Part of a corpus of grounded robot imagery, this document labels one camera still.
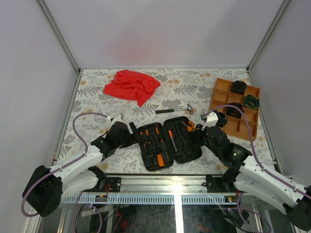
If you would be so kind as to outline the small orange black screwdriver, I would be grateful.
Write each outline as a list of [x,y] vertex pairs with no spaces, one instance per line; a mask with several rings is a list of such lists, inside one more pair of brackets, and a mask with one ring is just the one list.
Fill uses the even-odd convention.
[[150,136],[149,136],[149,132],[148,132],[147,129],[145,130],[145,133],[146,133],[146,137],[147,137],[147,140],[148,140],[148,143],[149,143],[149,146],[150,146],[150,151],[153,152],[152,142],[151,142],[151,139],[150,139]]

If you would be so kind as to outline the orange handled needle-nose pliers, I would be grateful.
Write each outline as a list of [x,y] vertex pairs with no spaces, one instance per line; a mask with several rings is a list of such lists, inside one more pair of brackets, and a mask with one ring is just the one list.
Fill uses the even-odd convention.
[[182,125],[186,127],[188,132],[193,132],[196,130],[196,125],[191,120],[183,121]]

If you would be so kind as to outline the black plastic tool case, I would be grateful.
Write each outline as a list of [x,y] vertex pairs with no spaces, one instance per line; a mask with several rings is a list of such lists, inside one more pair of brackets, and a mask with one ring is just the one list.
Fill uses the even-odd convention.
[[[196,143],[196,133],[188,132],[186,127],[182,125],[183,121],[190,120],[186,116],[180,116],[175,118],[170,118],[164,121],[164,123],[150,123],[148,125],[144,125],[138,128],[138,131],[143,131],[146,143],[146,150],[145,153],[144,146],[140,142],[138,145],[141,150],[141,157],[144,163],[145,168],[150,172],[155,172],[158,170],[162,170],[165,168],[171,167],[175,162],[178,164],[185,164],[187,162],[191,162],[194,160],[199,159],[202,156],[202,149],[201,146],[197,145]],[[156,124],[159,125],[160,133],[163,136],[164,146],[167,151],[168,159],[166,159],[164,149],[162,144],[156,134],[155,126]],[[152,142],[153,152],[150,151],[150,146],[146,137],[145,130],[148,130],[149,136]],[[174,151],[169,131],[172,130],[173,136],[178,148],[178,152]],[[157,162],[157,155],[161,154],[165,166],[159,167]]]

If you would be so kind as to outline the orange handled tool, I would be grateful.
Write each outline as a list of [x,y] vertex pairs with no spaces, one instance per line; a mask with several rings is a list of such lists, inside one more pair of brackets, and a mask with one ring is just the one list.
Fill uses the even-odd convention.
[[159,167],[164,167],[165,166],[164,159],[163,159],[161,154],[157,155],[157,162],[158,162],[158,166]]

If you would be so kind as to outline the metal file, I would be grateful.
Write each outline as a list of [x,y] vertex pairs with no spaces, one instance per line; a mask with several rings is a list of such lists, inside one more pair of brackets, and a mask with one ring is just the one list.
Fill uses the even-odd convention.
[[169,135],[170,135],[170,139],[171,139],[171,142],[172,142],[174,151],[175,151],[175,152],[178,152],[178,148],[177,148],[177,145],[176,145],[174,136],[173,136],[173,132],[172,132],[172,130],[168,130],[168,131],[169,131]]

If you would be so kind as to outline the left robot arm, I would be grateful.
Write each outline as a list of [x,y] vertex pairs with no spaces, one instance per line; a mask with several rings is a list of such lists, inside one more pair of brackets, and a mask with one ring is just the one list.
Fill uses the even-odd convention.
[[82,155],[49,168],[37,167],[22,193],[22,203],[28,203],[40,216],[46,217],[68,197],[85,190],[104,190],[106,174],[97,165],[116,149],[141,141],[142,136],[133,122],[126,125],[116,121],[108,132],[92,141]]

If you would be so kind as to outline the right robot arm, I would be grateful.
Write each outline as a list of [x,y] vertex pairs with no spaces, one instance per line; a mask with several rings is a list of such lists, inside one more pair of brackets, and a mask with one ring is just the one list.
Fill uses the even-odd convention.
[[304,231],[311,229],[311,188],[296,183],[258,162],[246,148],[231,142],[218,126],[199,124],[193,132],[196,142],[206,146],[227,167],[222,176],[226,191],[249,193],[272,205],[287,220]]

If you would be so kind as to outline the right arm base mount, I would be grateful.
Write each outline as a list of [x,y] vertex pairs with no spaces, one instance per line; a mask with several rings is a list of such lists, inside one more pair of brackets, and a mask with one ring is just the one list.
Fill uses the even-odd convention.
[[208,193],[236,193],[241,191],[234,185],[238,173],[225,173],[223,175],[206,175],[205,182],[201,186],[207,189]]

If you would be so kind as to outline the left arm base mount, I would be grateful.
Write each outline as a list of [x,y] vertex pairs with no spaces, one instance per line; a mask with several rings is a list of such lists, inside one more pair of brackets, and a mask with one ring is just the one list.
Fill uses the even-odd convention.
[[83,192],[100,192],[100,193],[119,193],[121,190],[121,177],[107,177],[105,182],[92,189],[86,189]]

